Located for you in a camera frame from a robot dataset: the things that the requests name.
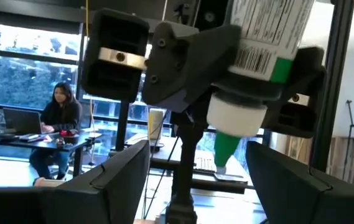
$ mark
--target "black frame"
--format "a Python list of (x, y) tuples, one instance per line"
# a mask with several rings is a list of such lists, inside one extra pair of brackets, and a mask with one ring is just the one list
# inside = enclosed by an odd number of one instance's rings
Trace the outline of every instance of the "black frame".
[[(28, 4), (31, 5), (32, 3), (29, 2), (21, 2), (21, 4)], [(3, 57), (14, 57), (14, 58), (24, 58), (28, 60), (38, 60), (42, 62), (53, 62), (53, 63), (61, 63), (61, 64), (69, 64), (69, 65), (77, 65), (77, 77), (76, 77), (76, 98), (77, 100), (85, 101), (83, 99), (83, 90), (80, 85), (80, 77), (82, 74), (82, 61), (83, 61), (83, 48), (84, 48), (84, 43), (85, 43), (85, 24), (84, 24), (84, 10), (81, 9), (69, 9), (66, 11), (65, 14), (57, 14), (55, 17), (51, 17), (52, 12), (59, 11), (61, 9), (64, 9), (64, 7), (60, 6), (43, 6), (45, 8), (45, 11), (47, 11), (50, 14), (43, 15), (41, 12), (39, 13), (38, 17), (31, 17), (31, 15), (28, 15), (24, 12), (17, 12), (17, 7), (13, 7), (10, 12), (10, 9), (2, 9), (0, 8), (0, 16), (6, 16), (7, 18), (10, 18), (10, 22), (1, 22), (1, 24), (7, 25), (7, 26), (18, 26), (18, 27), (26, 27), (30, 29), (42, 29), (42, 30), (49, 30), (49, 31), (57, 31), (57, 32), (64, 32), (64, 33), (71, 33), (71, 34), (79, 34), (81, 35), (81, 40), (80, 40), (80, 54), (78, 60), (69, 60), (69, 59), (63, 59), (63, 58), (55, 58), (55, 57), (48, 57), (48, 56), (41, 56), (41, 55), (33, 55), (33, 54), (23, 54), (23, 53), (15, 53), (15, 52), (6, 52), (0, 50), (0, 56)], [(54, 27), (53, 29), (50, 27), (51, 24), (56, 24), (54, 23), (54, 19), (56, 18), (59, 20), (61, 25), (63, 27)], [(150, 19), (146, 19), (150, 24), (152, 23), (159, 23), (159, 21), (153, 21)], [(5, 105), (0, 105), (0, 109), (3, 108), (22, 108), (24, 110), (31, 110), (31, 111), (38, 111), (41, 112), (41, 110), (34, 109), (34, 108), (25, 108), (25, 107), (20, 107), (20, 106), (5, 106)], [(138, 124), (138, 125), (147, 125), (147, 121), (138, 121), (138, 120), (133, 120), (133, 119), (128, 119), (128, 111), (129, 111), (129, 103), (121, 102), (121, 107), (119, 111), (119, 118), (111, 118), (107, 116), (98, 116), (94, 115), (94, 119), (96, 121), (111, 121), (111, 122), (117, 122), (118, 123), (118, 131), (117, 131), (117, 136), (116, 136), (116, 150), (120, 151), (124, 149), (124, 142), (125, 142), (125, 134), (127, 130), (127, 124)], [(164, 128), (173, 128), (173, 125), (165, 123), (163, 125)], [(206, 132), (210, 133), (215, 133), (215, 129), (207, 129)], [(271, 132), (264, 130), (264, 134), (257, 135), (257, 138), (263, 138), (263, 144), (269, 145), (270, 138), (271, 138)]]

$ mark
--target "red object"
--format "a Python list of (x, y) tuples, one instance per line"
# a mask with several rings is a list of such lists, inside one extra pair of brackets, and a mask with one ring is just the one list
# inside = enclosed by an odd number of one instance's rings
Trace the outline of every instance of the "red object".
[(73, 133), (69, 130), (61, 130), (59, 132), (59, 135), (61, 135), (62, 137), (73, 137), (75, 135), (75, 133)]

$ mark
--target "floor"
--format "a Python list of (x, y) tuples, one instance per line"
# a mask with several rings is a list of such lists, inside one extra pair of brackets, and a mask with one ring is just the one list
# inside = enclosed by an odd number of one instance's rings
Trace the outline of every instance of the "floor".
[[(35, 170), (26, 162), (0, 160), (0, 187), (31, 186), (36, 178)], [(150, 175), (146, 195), (146, 210), (154, 195), (154, 189), (159, 182), (158, 175)], [(172, 178), (164, 177), (154, 197), (147, 219), (154, 220), (162, 213), (170, 199)], [(265, 214), (259, 203), (256, 192), (247, 190), (244, 195), (223, 192), (192, 190), (198, 223), (260, 223)], [(136, 218), (142, 217), (144, 196), (139, 204)]]

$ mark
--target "desk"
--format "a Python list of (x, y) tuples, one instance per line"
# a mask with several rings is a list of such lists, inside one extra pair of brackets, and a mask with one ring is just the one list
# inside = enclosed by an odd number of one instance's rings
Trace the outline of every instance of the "desk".
[(0, 146), (14, 146), (22, 147), (27, 149), (39, 149), (46, 151), (63, 151), (63, 152), (75, 152), (75, 159), (73, 165), (73, 176), (76, 177), (80, 175), (82, 171), (82, 160), (83, 160), (83, 148), (89, 145), (87, 139), (90, 137), (90, 133), (80, 132), (77, 143), (71, 146), (58, 147), (56, 144), (56, 139), (59, 138), (59, 134), (48, 134), (52, 141), (37, 141), (37, 142), (22, 142), (22, 141), (0, 141)]
[[(135, 136), (133, 136), (132, 138), (126, 141), (126, 145), (131, 146), (145, 138), (146, 138), (145, 134), (136, 134)], [(172, 194), (175, 192), (175, 188), (177, 186), (176, 181), (177, 181), (178, 168), (180, 164), (181, 151), (182, 151), (181, 150), (182, 141), (179, 140), (177, 145), (175, 146), (174, 152), (171, 155), (170, 161), (167, 162), (172, 147), (174, 146), (175, 140), (176, 138), (162, 137), (159, 140), (159, 142), (163, 143), (164, 146), (160, 149), (159, 152), (153, 154), (151, 160), (151, 168), (173, 171), (174, 174), (173, 174), (173, 183), (172, 183)], [(213, 157), (213, 154), (208, 151), (196, 151), (195, 156)], [(228, 163), (226, 164), (226, 173), (231, 175), (241, 175), (244, 178), (250, 180), (249, 175), (242, 168), (242, 166), (234, 156), (231, 156)], [(236, 193), (236, 194), (243, 194), (245, 192), (245, 189), (248, 187), (248, 184), (219, 182), (212, 175), (198, 174), (198, 173), (193, 173), (193, 178), (192, 178), (193, 189), (221, 191), (221, 192), (229, 192), (229, 193)]]

